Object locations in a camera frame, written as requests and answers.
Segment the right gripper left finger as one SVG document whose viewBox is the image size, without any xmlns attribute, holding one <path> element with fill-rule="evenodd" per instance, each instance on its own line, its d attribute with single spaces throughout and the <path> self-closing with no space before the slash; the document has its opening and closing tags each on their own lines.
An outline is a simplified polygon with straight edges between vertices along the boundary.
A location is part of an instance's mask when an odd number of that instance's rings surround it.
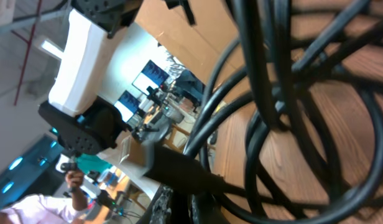
<svg viewBox="0 0 383 224">
<path fill-rule="evenodd" d="M 142 216 L 142 224 L 168 224 L 172 216 L 170 201 L 173 189 L 161 185 Z"/>
</svg>

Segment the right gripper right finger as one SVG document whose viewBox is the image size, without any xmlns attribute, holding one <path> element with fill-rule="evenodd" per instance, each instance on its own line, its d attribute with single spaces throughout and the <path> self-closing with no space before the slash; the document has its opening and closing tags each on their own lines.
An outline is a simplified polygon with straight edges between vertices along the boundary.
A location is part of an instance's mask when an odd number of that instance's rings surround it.
<svg viewBox="0 0 383 224">
<path fill-rule="evenodd" d="M 229 224 L 211 194 L 191 196 L 191 213 L 194 224 Z"/>
</svg>

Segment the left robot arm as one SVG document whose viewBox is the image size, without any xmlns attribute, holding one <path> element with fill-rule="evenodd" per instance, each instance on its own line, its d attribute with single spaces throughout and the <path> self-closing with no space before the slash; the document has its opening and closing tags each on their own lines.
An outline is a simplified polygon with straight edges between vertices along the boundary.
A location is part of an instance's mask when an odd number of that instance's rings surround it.
<svg viewBox="0 0 383 224">
<path fill-rule="evenodd" d="M 106 70 L 141 1 L 72 1 L 68 38 L 53 87 L 39 115 L 69 151 L 97 155 L 124 149 L 132 128 L 99 96 Z"/>
</svg>

